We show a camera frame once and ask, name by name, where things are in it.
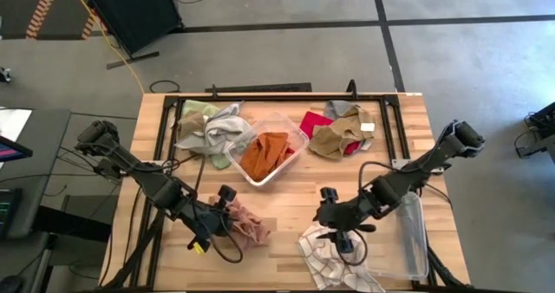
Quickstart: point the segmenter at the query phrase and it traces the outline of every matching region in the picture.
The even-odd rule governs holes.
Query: clear plastic container
[[[428,248],[420,198],[409,192],[386,217],[368,219],[375,232],[363,233],[368,243],[367,267],[380,277],[422,280],[428,275]]]
[[[284,163],[278,166],[266,178],[257,182],[243,170],[239,162],[243,158],[243,153],[246,148],[262,133],[288,133],[287,141],[290,143],[290,148],[295,151]],[[224,154],[237,168],[246,180],[253,186],[262,187],[266,185],[271,179],[280,174],[288,165],[290,165],[299,154],[309,145],[309,137],[304,133],[298,125],[296,125],[287,116],[273,113],[263,120],[259,120],[251,126],[251,129],[240,134],[230,145],[224,149]]]

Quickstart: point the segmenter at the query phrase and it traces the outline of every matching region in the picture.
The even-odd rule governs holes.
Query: butcher block tabletop
[[[207,94],[178,94],[190,99]],[[434,145],[434,138],[428,121],[428,114],[421,94],[398,94],[401,105],[402,119],[408,138],[411,158],[416,159]],[[139,117],[134,132],[131,152],[140,160],[150,161],[159,133],[160,117],[166,94],[145,94],[140,106]],[[211,102],[218,107],[225,107],[231,102]],[[249,123],[254,123],[278,111],[300,124],[305,113],[311,111],[322,114],[325,101],[246,101],[241,105],[239,116]],[[154,281],[154,290],[316,290],[309,269],[306,266],[297,246],[299,236],[312,224],[320,201],[320,188],[336,188],[339,200],[344,201],[356,196],[357,174],[360,165],[369,160],[390,164],[387,144],[383,132],[380,108],[375,101],[357,101],[360,107],[368,111],[375,119],[375,138],[371,148],[355,153],[339,161],[326,160],[310,150],[299,155],[298,160],[291,163],[283,173],[278,175],[262,190],[254,188],[245,178],[230,166],[225,170],[215,169],[210,160],[199,186],[199,200],[207,202],[209,197],[218,193],[225,184],[237,191],[239,201],[251,212],[263,219],[263,223],[271,230],[269,243],[249,249],[245,252],[243,262],[229,264],[211,248],[205,254],[188,251],[186,246],[193,238],[180,221],[166,219],[161,239],[160,256]],[[166,124],[165,140],[162,148],[162,159],[167,158],[170,149],[171,126],[174,122],[175,109],[171,108]],[[396,132],[393,111],[388,112],[392,127],[397,157],[401,157],[401,147]],[[175,158],[184,159],[191,154],[186,150],[177,149]],[[173,175],[180,177],[190,186],[199,172],[200,160],[190,160],[182,164]],[[380,166],[367,166],[364,172],[365,183],[387,170]],[[447,194],[443,177],[433,176],[429,184]],[[131,213],[135,196],[139,187],[133,179],[126,178],[114,218],[114,229],[111,242],[112,257],[108,265],[108,255],[103,269],[108,274],[103,284],[111,280],[123,265],[127,246],[130,219],[133,217],[129,251],[133,251],[140,229],[140,218],[144,206],[144,195]],[[447,201],[429,190],[424,190],[421,197],[424,219],[428,231],[429,243],[441,261],[463,283],[468,283],[460,241],[455,227],[453,213]],[[365,233],[369,245],[383,243],[384,253],[375,259],[381,259],[385,265],[406,264],[403,259],[406,253],[392,251],[388,247],[388,239],[380,231],[380,225],[388,225],[387,217],[383,223],[376,223],[375,234]],[[226,238],[217,238],[224,253],[236,257],[237,251]],[[147,267],[150,260],[151,247],[143,257],[139,284],[147,279]],[[408,280],[388,277],[376,277],[386,290],[407,290],[411,288]]]

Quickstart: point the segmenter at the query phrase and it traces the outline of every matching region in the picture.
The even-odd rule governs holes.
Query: white checkered cloth
[[[382,286],[369,274],[366,262],[359,266],[348,266],[341,260],[336,246],[328,239],[317,239],[318,236],[328,233],[329,228],[315,223],[298,240],[299,249],[304,261],[309,267],[319,290],[331,285],[337,286],[341,282],[351,289],[359,292],[385,292]],[[354,232],[349,232],[355,251],[351,254],[342,254],[348,262],[358,262],[364,255],[364,244]]]

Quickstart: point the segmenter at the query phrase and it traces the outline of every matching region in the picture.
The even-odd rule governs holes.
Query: monitor
[[[33,151],[0,136],[0,162],[19,160],[33,156]]]

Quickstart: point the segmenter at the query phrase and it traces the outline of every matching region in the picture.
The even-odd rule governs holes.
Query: gray floor
[[[554,0],[383,1],[389,19],[555,14]],[[180,12],[189,26],[377,15],[374,0],[206,0],[182,5]],[[522,118],[555,101],[553,32],[553,22],[391,28],[405,87],[424,93],[434,133],[457,118],[487,138],[478,158],[458,160],[447,172],[468,270],[480,288],[547,292],[555,285],[555,166],[542,154],[519,160],[513,150],[514,138],[525,130]],[[350,78],[363,91],[395,90],[378,28],[172,35],[148,50],[161,57],[134,65],[144,84],[171,79],[182,91],[292,81],[337,91]],[[140,91],[134,79],[125,68],[104,67],[115,60],[101,38],[2,41],[0,63],[13,68],[16,81],[0,86],[0,105],[136,116]],[[92,120],[73,117],[64,144],[71,146]],[[134,121],[115,124],[128,146]],[[56,170],[73,172],[63,164]],[[53,179],[49,192],[65,184],[72,195],[111,190],[102,179]],[[44,203],[58,206],[61,198]]]

